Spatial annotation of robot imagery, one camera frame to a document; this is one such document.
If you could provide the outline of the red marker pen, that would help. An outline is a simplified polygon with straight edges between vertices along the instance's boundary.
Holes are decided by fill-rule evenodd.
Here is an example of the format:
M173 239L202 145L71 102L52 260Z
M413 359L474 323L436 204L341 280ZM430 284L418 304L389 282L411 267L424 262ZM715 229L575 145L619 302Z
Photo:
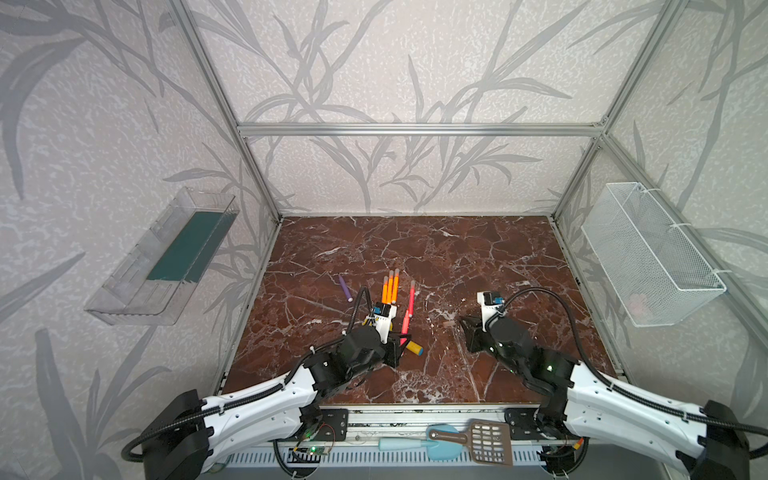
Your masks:
M416 282L415 280L411 280L410 287L409 287L409 299L408 299L408 308L407 308L407 313L409 318L413 316L413 312L414 312L415 290L416 290Z

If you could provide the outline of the pink marker pen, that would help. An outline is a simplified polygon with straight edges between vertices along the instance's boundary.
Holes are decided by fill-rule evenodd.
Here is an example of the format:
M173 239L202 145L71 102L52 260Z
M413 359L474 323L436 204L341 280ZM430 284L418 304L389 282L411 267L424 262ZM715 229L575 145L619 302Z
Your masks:
M407 335L409 332L409 326L410 326L410 319L411 319L411 312L409 310L406 311L402 325L401 325L401 333L400 333L400 345L405 346L408 342Z

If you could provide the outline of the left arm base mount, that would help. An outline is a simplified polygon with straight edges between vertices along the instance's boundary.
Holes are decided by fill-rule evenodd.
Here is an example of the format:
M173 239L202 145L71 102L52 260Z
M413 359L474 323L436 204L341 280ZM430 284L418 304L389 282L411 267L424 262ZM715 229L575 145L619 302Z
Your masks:
M292 435L281 435L278 441L344 441L350 411L345 408L325 408L318 405L300 407L295 418L299 421Z

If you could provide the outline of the yellow toy shovel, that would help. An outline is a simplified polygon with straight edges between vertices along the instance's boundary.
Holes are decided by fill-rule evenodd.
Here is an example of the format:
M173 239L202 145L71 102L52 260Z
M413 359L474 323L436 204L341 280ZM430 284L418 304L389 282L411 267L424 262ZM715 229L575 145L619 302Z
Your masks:
M423 354L423 352L424 352L423 347L421 345L417 344L416 342L413 342L413 341L409 341L406 344L405 348L409 352L411 352L411 353L413 353L413 354L415 354L417 356L421 356Z

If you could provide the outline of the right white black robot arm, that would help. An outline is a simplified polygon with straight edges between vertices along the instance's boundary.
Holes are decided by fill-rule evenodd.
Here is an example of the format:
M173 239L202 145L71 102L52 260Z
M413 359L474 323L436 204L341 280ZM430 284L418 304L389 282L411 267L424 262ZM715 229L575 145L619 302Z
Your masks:
M535 420L543 433L610 442L692 479L749 478L749 441L726 405L680 402L603 377L536 345L526 328L505 317L463 317L460 325L469 352L489 354L543 396Z

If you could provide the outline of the orange marker pen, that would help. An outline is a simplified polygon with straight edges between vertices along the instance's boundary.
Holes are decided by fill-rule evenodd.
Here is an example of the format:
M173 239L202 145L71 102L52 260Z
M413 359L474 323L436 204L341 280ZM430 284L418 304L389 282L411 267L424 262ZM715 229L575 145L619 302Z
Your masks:
M389 303L389 277L388 276L385 276L383 278L381 301L383 304Z
M400 270L396 268L393 272L393 277L390 282L390 303L396 304L397 298L398 298L398 290L399 290L399 281L400 281Z
M394 286L394 270L390 270L388 274L388 281L387 281L386 300L385 300L386 304L392 303L393 286Z

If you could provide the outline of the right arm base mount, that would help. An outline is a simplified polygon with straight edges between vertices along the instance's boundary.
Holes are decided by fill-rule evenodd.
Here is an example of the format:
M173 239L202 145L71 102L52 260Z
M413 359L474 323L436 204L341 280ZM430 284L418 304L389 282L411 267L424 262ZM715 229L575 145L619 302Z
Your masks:
M539 405L507 407L504 422L513 441L531 440L573 443L581 439L570 431L565 421L565 402L549 399Z

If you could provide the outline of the purple marker pen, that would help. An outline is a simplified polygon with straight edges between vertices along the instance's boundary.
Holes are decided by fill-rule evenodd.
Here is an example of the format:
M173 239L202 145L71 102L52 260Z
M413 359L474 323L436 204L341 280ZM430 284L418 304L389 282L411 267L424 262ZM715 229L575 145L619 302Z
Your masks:
M344 280L342 275L338 276L338 281L339 281L339 285L340 285L340 287L341 287L341 289L343 291L343 294L344 294L344 297L345 297L346 301L347 302L352 302L353 301L352 293L351 293L351 291L350 291L350 289L349 289L349 287L348 287L348 285L347 285L347 283Z

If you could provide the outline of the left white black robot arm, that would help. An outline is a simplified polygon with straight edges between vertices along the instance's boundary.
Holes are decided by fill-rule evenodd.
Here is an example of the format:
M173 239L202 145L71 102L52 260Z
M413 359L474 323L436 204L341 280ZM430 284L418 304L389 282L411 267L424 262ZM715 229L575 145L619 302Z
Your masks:
M121 456L142 464L148 479L195 479L252 445L315 434L326 399L382 365L397 367L402 354L399 338L358 326L271 380L206 398L195 390L178 395Z

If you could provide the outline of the brown slotted spatula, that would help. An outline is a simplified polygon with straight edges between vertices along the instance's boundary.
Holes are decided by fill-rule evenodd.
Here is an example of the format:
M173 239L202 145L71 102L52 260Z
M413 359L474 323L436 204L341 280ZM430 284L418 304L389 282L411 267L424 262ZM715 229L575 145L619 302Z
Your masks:
M430 440L449 442L465 447L471 460L478 464L512 466L511 427L505 422L472 420L461 432L444 427L430 427Z

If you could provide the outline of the small circuit board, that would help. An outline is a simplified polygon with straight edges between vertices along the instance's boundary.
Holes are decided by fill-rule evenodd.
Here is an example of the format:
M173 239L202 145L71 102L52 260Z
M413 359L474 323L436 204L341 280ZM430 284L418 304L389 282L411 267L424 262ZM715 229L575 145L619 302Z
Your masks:
M322 458L330 455L334 446L334 443L300 444L289 450L289 456L293 463L320 463Z

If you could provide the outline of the light blue silicone spatula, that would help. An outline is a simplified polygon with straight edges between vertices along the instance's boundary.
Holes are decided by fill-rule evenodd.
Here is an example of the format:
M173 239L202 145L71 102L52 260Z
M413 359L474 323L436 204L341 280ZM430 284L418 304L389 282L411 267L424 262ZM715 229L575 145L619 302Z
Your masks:
M378 441L378 449L388 451L412 451L424 449L430 461L449 461L457 459L463 452L464 446L458 443L433 440L432 432L457 433L458 430L447 424L432 425L427 429L425 439L384 437Z

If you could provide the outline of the aluminium cage frame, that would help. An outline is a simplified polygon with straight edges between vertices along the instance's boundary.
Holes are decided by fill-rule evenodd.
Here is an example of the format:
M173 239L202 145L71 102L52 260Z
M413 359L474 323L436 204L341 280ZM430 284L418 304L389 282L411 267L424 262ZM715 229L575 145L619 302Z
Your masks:
M682 213L675 207L643 168L634 162L626 149L611 134L616 121L626 109L632 94L637 90L649 71L655 57L679 23L688 1L666 1L662 4L658 18L650 30L649 37L642 44L640 52L612 101L604 118L595 123L240 123L224 93L221 81L214 71L213 62L205 50L198 24L191 9L183 1L168 3L170 18L176 24L191 49L217 107L224 116L228 133L235 141L236 148L244 155L255 176L257 184L268 197L271 212L281 218L274 197L265 183L264 175L256 165L245 139L249 136L298 136L298 137L351 137L351 136L434 136L434 137L589 137L590 146L573 174L562 198L555 208L560 216L565 203L573 196L578 183L586 176L596 152L602 150L612 156L619 169L632 181L647 188L661 208L672 219L682 223Z

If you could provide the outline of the clear plastic wall tray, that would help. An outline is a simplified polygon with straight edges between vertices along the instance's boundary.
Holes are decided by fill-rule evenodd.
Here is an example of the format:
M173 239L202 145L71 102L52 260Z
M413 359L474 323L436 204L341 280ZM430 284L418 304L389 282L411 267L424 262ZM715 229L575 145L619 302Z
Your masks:
M111 326L172 326L233 226L236 197L181 188L85 311Z

